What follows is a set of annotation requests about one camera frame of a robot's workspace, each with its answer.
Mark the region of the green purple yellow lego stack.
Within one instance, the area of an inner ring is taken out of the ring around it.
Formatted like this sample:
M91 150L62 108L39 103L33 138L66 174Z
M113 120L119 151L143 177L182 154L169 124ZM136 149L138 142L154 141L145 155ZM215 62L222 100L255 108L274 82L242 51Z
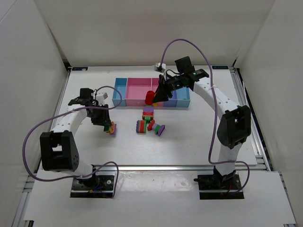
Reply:
M104 132L114 136L116 134L116 123L112 121L110 126L105 126Z

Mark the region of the red flower lego brick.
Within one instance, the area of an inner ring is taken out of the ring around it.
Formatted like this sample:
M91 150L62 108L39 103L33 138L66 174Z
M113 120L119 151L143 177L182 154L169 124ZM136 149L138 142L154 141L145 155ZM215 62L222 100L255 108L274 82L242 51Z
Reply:
M152 90L148 91L146 93L146 97L145 97L145 104L146 105L152 105L154 96L155 96L155 93Z

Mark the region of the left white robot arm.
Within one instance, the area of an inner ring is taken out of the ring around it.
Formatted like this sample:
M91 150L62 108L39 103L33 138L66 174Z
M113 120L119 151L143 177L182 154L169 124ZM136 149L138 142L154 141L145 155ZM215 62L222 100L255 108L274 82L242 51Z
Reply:
M45 171L61 172L75 176L88 188L99 185L99 179L93 173L94 165L80 160L74 135L85 118L91 123L103 126L104 132L114 135L116 124L110 120L107 93L97 93L90 88L81 88L80 95L68 103L70 114L64 116L50 131L40 136L42 166Z

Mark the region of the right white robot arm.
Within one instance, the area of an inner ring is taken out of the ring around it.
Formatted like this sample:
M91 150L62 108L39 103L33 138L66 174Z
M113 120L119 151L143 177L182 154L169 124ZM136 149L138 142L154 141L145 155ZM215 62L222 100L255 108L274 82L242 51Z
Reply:
M250 108L229 99L214 86L212 77L205 70L195 69L188 56L176 60L175 64L178 70L175 76L165 77L162 66L155 67L160 75L153 102L168 101L173 91L186 87L203 98L214 110L213 138L218 138L221 147L218 160L209 161L214 166L210 185L220 188L234 178L239 150L251 134Z

